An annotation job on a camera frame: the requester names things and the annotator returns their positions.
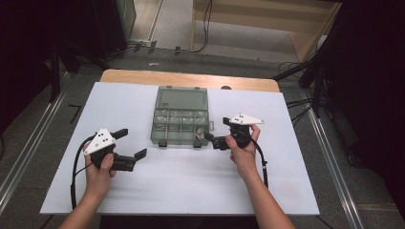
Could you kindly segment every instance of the white paper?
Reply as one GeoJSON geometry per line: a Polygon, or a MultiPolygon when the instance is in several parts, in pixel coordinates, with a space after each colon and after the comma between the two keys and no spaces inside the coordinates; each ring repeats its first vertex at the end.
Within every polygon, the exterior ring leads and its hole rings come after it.
{"type": "MultiPolygon", "coordinates": [[[[96,83],[53,179],[41,214],[72,211],[70,185],[75,153],[80,143],[101,127],[129,135],[116,142],[123,156],[147,148],[134,172],[118,172],[98,212],[122,215],[252,215],[247,190],[238,176],[230,151],[169,146],[150,140],[158,86],[96,83]]],[[[265,160],[269,190],[283,210],[292,215],[318,215],[308,173],[282,94],[208,89],[209,117],[215,136],[228,135],[223,117],[249,114],[261,118],[258,140],[265,160]]],[[[259,154],[256,157],[262,175],[259,154]]],[[[77,169],[84,167],[80,158],[77,169]]],[[[85,189],[85,173],[76,177],[77,202],[85,189]]]]}

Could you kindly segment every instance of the cable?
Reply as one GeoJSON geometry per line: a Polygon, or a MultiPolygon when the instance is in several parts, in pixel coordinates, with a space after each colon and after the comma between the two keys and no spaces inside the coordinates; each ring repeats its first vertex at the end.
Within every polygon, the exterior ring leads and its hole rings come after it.
{"type": "Polygon", "coordinates": [[[292,121],[294,121],[295,119],[297,119],[292,127],[295,127],[295,125],[297,125],[298,121],[304,116],[304,114],[305,114],[307,111],[309,111],[309,109],[310,109],[310,106],[306,107],[303,112],[301,112],[300,114],[298,114],[297,116],[295,116],[295,117],[291,120],[291,122],[292,122],[292,121]]]}
{"type": "Polygon", "coordinates": [[[79,170],[79,171],[77,171],[77,173],[75,173],[75,177],[81,172],[81,171],[83,171],[83,170],[85,170],[85,169],[87,169],[87,167],[89,167],[89,166],[91,166],[93,164],[93,162],[92,163],[90,163],[90,164],[88,164],[88,165],[86,165],[83,169],[81,169],[81,170],[79,170]]]}
{"type": "Polygon", "coordinates": [[[51,219],[54,217],[54,215],[50,215],[47,220],[44,222],[44,224],[42,224],[42,226],[39,229],[44,229],[47,224],[51,221],[51,219]]]}
{"type": "Polygon", "coordinates": [[[307,107],[301,114],[299,114],[298,119],[295,121],[294,125],[292,125],[292,128],[295,128],[295,125],[297,125],[298,121],[301,119],[301,117],[304,116],[304,114],[309,111],[310,107],[307,107]]]}
{"type": "Polygon", "coordinates": [[[330,229],[333,229],[327,222],[325,222],[323,219],[321,219],[319,216],[316,216],[319,220],[321,220],[325,225],[327,225],[330,229]]]}
{"type": "Polygon", "coordinates": [[[76,207],[76,197],[75,197],[75,176],[76,176],[76,169],[77,169],[77,162],[78,162],[78,158],[80,156],[80,151],[81,149],[83,149],[84,145],[90,141],[93,140],[93,138],[95,138],[96,135],[93,136],[89,136],[87,137],[86,140],[84,140],[81,145],[79,146],[76,156],[75,156],[75,163],[74,163],[74,168],[72,171],[72,184],[71,184],[71,201],[72,201],[72,209],[74,209],[76,207]]]}
{"type": "Polygon", "coordinates": [[[268,188],[268,180],[267,180],[267,161],[265,161],[265,156],[263,155],[262,149],[260,148],[259,144],[252,138],[250,139],[251,142],[253,142],[253,145],[256,147],[257,151],[260,154],[260,157],[262,158],[262,169],[263,169],[263,181],[265,186],[268,188]]]}
{"type": "Polygon", "coordinates": [[[4,139],[0,136],[1,141],[1,151],[0,151],[0,160],[3,159],[4,154],[6,153],[6,144],[4,143],[4,139]]]}

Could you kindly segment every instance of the white plastic part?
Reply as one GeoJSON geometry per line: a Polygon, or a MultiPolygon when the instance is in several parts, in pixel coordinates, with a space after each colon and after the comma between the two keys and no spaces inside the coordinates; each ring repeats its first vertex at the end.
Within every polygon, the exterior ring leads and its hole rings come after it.
{"type": "Polygon", "coordinates": [[[110,132],[108,132],[108,130],[105,128],[101,128],[83,154],[90,155],[98,150],[114,144],[114,142],[116,142],[116,139],[111,136],[110,132]]]}
{"type": "Polygon", "coordinates": [[[252,124],[264,124],[265,121],[256,117],[252,117],[246,114],[238,114],[229,119],[230,123],[239,125],[252,125],[252,124]]]}

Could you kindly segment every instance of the plastic organizer box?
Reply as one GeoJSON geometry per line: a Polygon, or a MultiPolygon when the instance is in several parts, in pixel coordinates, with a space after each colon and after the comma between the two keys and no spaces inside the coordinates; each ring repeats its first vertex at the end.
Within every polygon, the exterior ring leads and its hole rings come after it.
{"type": "Polygon", "coordinates": [[[154,144],[201,148],[208,144],[204,131],[209,131],[206,89],[159,87],[151,133],[154,144]]]}

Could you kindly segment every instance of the wrist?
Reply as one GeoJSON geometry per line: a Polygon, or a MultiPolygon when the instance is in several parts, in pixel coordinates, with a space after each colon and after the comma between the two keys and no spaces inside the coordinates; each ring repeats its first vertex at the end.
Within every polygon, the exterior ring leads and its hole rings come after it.
{"type": "Polygon", "coordinates": [[[250,183],[251,181],[255,181],[257,179],[261,180],[259,172],[257,172],[257,169],[246,170],[244,171],[244,174],[241,177],[246,184],[250,183]]]}
{"type": "Polygon", "coordinates": [[[102,197],[98,197],[96,195],[92,195],[90,193],[85,192],[79,204],[85,205],[91,209],[97,209],[102,201],[103,201],[102,197]]]}

